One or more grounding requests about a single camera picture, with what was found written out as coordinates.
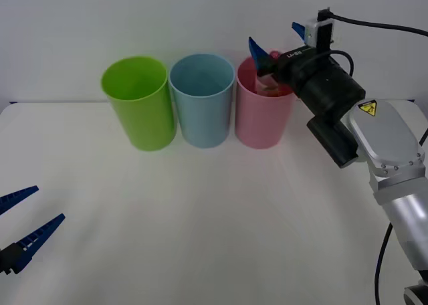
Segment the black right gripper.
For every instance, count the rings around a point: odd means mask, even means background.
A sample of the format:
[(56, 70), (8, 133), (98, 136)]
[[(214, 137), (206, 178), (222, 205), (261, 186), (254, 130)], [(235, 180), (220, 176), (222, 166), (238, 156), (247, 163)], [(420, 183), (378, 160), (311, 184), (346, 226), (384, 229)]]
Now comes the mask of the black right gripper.
[[(304, 25), (293, 22), (292, 29), (302, 41), (305, 40), (306, 28)], [(314, 47), (302, 46), (280, 54), (275, 59), (263, 50), (252, 37), (248, 37), (248, 46), (255, 63), (257, 76), (274, 74), (279, 93), (301, 93), (306, 86), (330, 77), (330, 60), (328, 58), (312, 60), (305, 65), (307, 61), (318, 55), (318, 50)]]

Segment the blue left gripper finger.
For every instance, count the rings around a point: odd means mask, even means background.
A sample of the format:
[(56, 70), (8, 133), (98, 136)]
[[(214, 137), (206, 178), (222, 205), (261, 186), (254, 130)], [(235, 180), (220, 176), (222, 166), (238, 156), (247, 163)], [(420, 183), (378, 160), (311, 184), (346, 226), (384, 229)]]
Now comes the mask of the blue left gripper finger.
[(38, 186), (34, 185), (0, 197), (0, 215), (4, 214), (38, 190)]
[(29, 235), (1, 250), (1, 272), (7, 275), (21, 272), (40, 247), (61, 225), (66, 216), (62, 213)]

